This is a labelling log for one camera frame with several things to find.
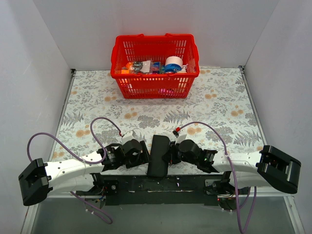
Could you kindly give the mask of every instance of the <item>white wall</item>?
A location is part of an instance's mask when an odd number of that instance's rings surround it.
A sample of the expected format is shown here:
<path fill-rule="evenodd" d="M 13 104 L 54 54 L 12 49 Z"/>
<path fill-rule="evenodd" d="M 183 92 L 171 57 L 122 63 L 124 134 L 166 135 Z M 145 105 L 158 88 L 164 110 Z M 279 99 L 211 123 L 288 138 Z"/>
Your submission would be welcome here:
<path fill-rule="evenodd" d="M 18 176 L 29 164 L 28 138 L 55 134 L 70 69 L 32 0 L 0 1 L 0 233 L 20 233 L 27 207 Z M 52 141 L 38 137 L 33 158 L 48 159 Z"/>
<path fill-rule="evenodd" d="M 118 35 L 195 36 L 201 65 L 244 65 L 278 0 L 34 0 L 71 68 L 110 69 Z"/>
<path fill-rule="evenodd" d="M 280 0 L 246 65 L 268 144 L 302 162 L 296 206 L 312 233 L 312 2 Z"/>

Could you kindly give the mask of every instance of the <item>table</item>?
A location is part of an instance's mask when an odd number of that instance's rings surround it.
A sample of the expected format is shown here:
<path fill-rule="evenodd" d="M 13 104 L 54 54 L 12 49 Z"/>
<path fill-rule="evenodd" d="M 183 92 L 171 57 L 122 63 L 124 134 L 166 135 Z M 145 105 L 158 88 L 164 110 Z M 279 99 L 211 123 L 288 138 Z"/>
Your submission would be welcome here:
<path fill-rule="evenodd" d="M 78 156 L 89 154 L 100 148 L 90 132 L 91 121 L 100 116 L 111 119 L 123 133 L 132 131 L 137 140 L 146 141 L 149 150 L 154 134 L 174 140 L 172 130 L 191 121 L 214 127 L 229 153 L 254 152 L 264 144 L 238 68 L 201 67 L 186 99 L 124 99 L 109 71 L 77 71 L 57 137 Z M 95 122 L 94 131 L 104 146 L 121 142 L 118 131 L 105 120 Z M 205 126 L 194 124 L 183 131 L 203 149 L 223 150 L 221 141 Z M 52 161 L 70 158 L 60 145 L 55 146 Z M 123 166 L 102 174 L 145 175 L 147 166 Z M 182 162 L 171 165 L 168 174 L 204 172 Z"/>

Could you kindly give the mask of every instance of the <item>cable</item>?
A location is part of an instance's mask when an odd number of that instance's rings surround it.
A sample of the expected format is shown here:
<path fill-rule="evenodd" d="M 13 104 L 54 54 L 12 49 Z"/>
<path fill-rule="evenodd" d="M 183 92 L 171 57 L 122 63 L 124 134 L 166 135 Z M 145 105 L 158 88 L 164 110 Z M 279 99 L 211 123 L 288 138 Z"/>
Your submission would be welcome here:
<path fill-rule="evenodd" d="M 219 135 L 219 133 L 213 128 L 211 127 L 210 125 L 208 125 L 207 123 L 203 123 L 203 122 L 199 122 L 199 121 L 193 121 L 193 122 L 190 122 L 190 123 L 187 123 L 185 125 L 183 125 L 182 127 L 180 128 L 176 128 L 176 131 L 179 132 L 181 129 L 185 128 L 186 126 L 189 126 L 190 124 L 193 124 L 193 123 L 199 123 L 199 124 L 203 124 L 205 126 L 207 126 L 208 128 L 210 128 L 211 130 L 213 130 L 213 132 L 219 137 L 219 139 L 222 141 L 223 143 L 223 146 L 224 146 L 224 154 L 225 155 L 228 155 L 228 152 L 226 150 L 226 145 L 225 145 L 225 142 L 224 140 L 222 139 L 222 137 Z"/>
<path fill-rule="evenodd" d="M 254 187 L 254 195 L 253 195 L 253 203 L 252 203 L 252 206 L 250 208 L 250 211 L 249 211 L 249 214 L 248 214 L 248 217 L 247 217 L 247 221 L 245 223 L 245 226 L 244 226 L 244 229 L 242 229 L 242 225 L 241 225 L 241 222 L 240 222 L 240 207 L 239 207 L 239 198 L 238 198 L 238 188 L 237 188 L 237 179 L 236 179 L 236 174 L 235 174 L 235 169 L 234 169 L 234 166 L 232 164 L 232 161 L 230 159 L 230 157 L 227 157 L 228 158 L 228 161 L 230 163 L 230 166 L 231 166 L 231 169 L 232 169 L 232 173 L 233 173 L 233 177 L 234 177 L 234 185 L 235 185 L 235 199 L 236 199 L 236 211 L 237 211 L 237 222 L 238 222 L 238 228 L 239 228 L 239 231 L 240 233 L 245 233 L 247 231 L 247 228 L 248 228 L 248 224 L 249 224 L 249 221 L 250 221 L 250 218 L 252 216 L 252 213 L 253 213 L 253 210 L 254 210 L 254 205 L 255 205 L 255 200 L 256 200 L 256 194 L 257 194 L 257 188 Z"/>
<path fill-rule="evenodd" d="M 80 196 L 78 196 L 78 195 L 75 194 L 74 192 L 70 192 L 70 193 L 71 193 L 73 196 L 75 196 L 76 198 L 78 198 L 80 201 L 82 201 L 82 202 L 84 202 L 85 204 L 91 206 L 92 208 L 96 209 L 97 211 L 99 211 L 99 212 L 105 214 L 105 215 L 109 218 L 109 220 L 107 220 L 106 218 L 104 218 L 103 216 L 101 216 L 99 213 L 94 212 L 94 214 L 95 214 L 96 216 L 100 217 L 105 223 L 107 223 L 107 224 L 112 224 L 112 223 L 113 223 L 113 218 L 112 218 L 108 213 L 106 213 L 105 211 L 103 211 L 103 210 L 99 209 L 98 207 L 92 205 L 90 202 L 85 201 L 84 199 L 82 199 Z"/>
<path fill-rule="evenodd" d="M 103 158 L 100 160 L 100 161 L 97 161 L 97 162 L 91 162 L 91 161 L 85 161 L 83 159 L 81 159 L 80 157 L 78 157 L 77 155 L 75 155 L 70 149 L 68 149 L 59 139 L 57 139 L 55 136 L 53 136 L 52 134 L 50 133 L 36 133 L 34 135 L 32 135 L 27 143 L 27 156 L 29 158 L 29 160 L 32 162 L 32 158 L 30 156 L 30 143 L 31 141 L 38 135 L 46 135 L 46 136 L 49 136 L 51 137 L 53 140 L 55 140 L 58 144 L 60 144 L 68 153 L 70 153 L 74 158 L 76 158 L 77 160 L 79 160 L 80 162 L 84 162 L 84 163 L 88 163 L 88 164 L 98 164 L 98 163 L 101 163 L 102 161 L 105 160 L 106 158 L 106 149 L 105 147 L 102 145 L 102 143 L 100 142 L 100 140 L 97 138 L 97 136 L 94 134 L 93 132 L 93 123 L 98 120 L 98 119 L 105 119 L 109 122 L 111 122 L 116 128 L 117 130 L 119 131 L 119 135 L 122 137 L 123 135 L 121 134 L 121 130 L 118 128 L 118 126 L 112 122 L 110 119 L 108 118 L 105 118 L 105 117 L 97 117 L 95 118 L 94 120 L 92 120 L 91 124 L 90 124 L 90 130 L 91 130 L 91 133 L 92 133 L 92 136 L 94 137 L 94 139 L 97 141 L 97 143 L 101 146 L 101 148 L 103 149 L 104 151 L 104 155 L 103 155 Z M 98 214 L 97 212 L 92 212 L 93 214 L 95 214 L 96 216 L 100 217 L 104 222 L 108 223 L 108 224 L 112 224 L 113 223 L 113 219 L 110 217 L 109 214 L 107 214 L 105 211 L 95 207 L 94 205 L 92 205 L 91 203 L 85 201 L 84 199 L 82 199 L 81 197 L 79 197 L 77 194 L 75 194 L 74 192 L 70 192 L 72 195 L 74 195 L 76 198 L 78 198 L 79 200 L 83 201 L 85 204 L 88 204 L 89 206 L 93 207 L 94 209 L 102 212 L 103 214 L 105 214 L 109 219 L 110 221 L 108 221 L 106 218 L 104 218 L 103 216 L 101 216 L 100 214 Z"/>

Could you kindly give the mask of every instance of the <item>red plastic basket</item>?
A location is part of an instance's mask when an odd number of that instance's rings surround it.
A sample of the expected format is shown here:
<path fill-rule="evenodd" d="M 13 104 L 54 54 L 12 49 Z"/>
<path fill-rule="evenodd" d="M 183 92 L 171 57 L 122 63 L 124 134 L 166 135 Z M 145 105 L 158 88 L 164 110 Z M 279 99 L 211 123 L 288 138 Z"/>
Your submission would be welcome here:
<path fill-rule="evenodd" d="M 179 56 L 187 73 L 121 74 L 129 61 L 161 61 Z M 125 98 L 186 98 L 199 75 L 198 50 L 191 34 L 118 36 L 112 52 L 111 75 Z"/>

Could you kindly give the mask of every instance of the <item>metal frame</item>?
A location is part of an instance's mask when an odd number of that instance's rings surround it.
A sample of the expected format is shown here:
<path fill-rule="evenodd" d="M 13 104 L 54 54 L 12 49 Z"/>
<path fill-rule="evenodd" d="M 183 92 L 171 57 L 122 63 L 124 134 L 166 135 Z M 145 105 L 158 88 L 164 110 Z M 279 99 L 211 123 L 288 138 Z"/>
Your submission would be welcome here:
<path fill-rule="evenodd" d="M 244 84 L 245 84 L 245 87 L 246 87 L 246 90 L 247 90 L 247 93 L 248 93 L 248 97 L 249 97 L 250 103 L 251 103 L 252 108 L 253 108 L 253 112 L 255 114 L 255 117 L 256 117 L 256 120 L 257 120 L 257 123 L 258 123 L 258 127 L 259 127 L 259 130 L 260 130 L 261 136 L 262 136 L 263 143 L 266 145 L 267 141 L 266 141 L 265 135 L 263 133 L 263 130 L 262 130 L 262 127 L 261 127 L 261 124 L 260 124 L 260 120 L 259 120 L 259 117 L 258 117 L 258 113 L 257 113 L 256 107 L 254 105 L 254 101 L 252 99 L 252 96 L 251 96 L 251 93 L 250 93 L 250 90 L 249 90 L 249 87 L 248 87 L 248 84 L 247 84 L 247 79 L 246 79 L 245 74 L 244 74 L 244 66 L 239 66 L 239 69 L 240 69 L 240 72 L 241 72 L 241 75 L 242 75 L 242 78 L 243 78 L 243 81 L 244 81 Z M 71 80 L 70 80 L 70 83 L 69 83 L 69 86 L 68 86 L 68 90 L 67 90 L 67 95 L 66 95 L 66 98 L 65 98 L 65 102 L 64 102 L 64 105 L 63 105 L 62 113 L 61 113 L 60 120 L 59 120 L 59 123 L 58 123 L 56 137 L 59 135 L 60 127 L 61 127 L 62 120 L 63 120 L 64 114 L 65 114 L 65 111 L 66 111 L 66 106 L 67 106 L 69 95 L 70 95 L 70 92 L 71 92 L 71 89 L 72 89 L 72 86 L 73 86 L 75 75 L 76 75 L 76 70 L 73 69 L 72 70 Z M 51 154 L 50 154 L 50 157 L 49 157 L 49 161 L 52 160 L 52 156 L 53 156 L 53 152 L 54 152 L 55 146 L 56 146 L 56 142 L 54 142 L 54 144 L 53 144 L 53 147 L 52 147 L 52 150 L 51 150 Z M 253 196 L 253 194 L 254 194 L 254 189 L 252 188 L 251 189 L 251 196 Z M 257 196 L 261 196 L 261 197 L 264 197 L 264 196 L 283 196 L 284 199 L 285 199 L 285 204 L 287 206 L 288 213 L 289 213 L 289 216 L 291 218 L 292 225 L 293 225 L 295 233 L 296 234 L 304 234 L 305 233 L 304 229 L 303 229 L 303 226 L 302 226 L 302 223 L 301 223 L 301 220 L 300 220 L 300 217 L 298 215 L 298 211 L 296 209 L 296 206 L 295 206 L 295 203 L 294 203 L 294 200 L 293 200 L 293 196 L 291 194 L 282 193 L 282 192 L 280 192 L 280 191 L 278 191 L 278 190 L 276 190 L 274 188 L 260 187 L 257 190 Z M 61 195 L 52 195 L 52 196 L 50 196 L 50 198 L 74 198 L 74 197 L 70 193 L 65 193 L 65 194 L 61 194 Z M 21 234 L 30 234 L 31 233 L 31 230 L 32 230 L 32 227 L 33 227 L 33 224 L 34 224 L 34 220 L 35 220 L 35 217 L 36 217 L 37 209 L 38 209 L 38 204 L 36 204 L 34 206 L 28 207 L 28 210 L 27 210 L 27 213 L 26 213 L 26 217 L 25 217 L 25 221 L 24 221 L 24 225 L 23 225 L 23 228 L 21 230 Z"/>

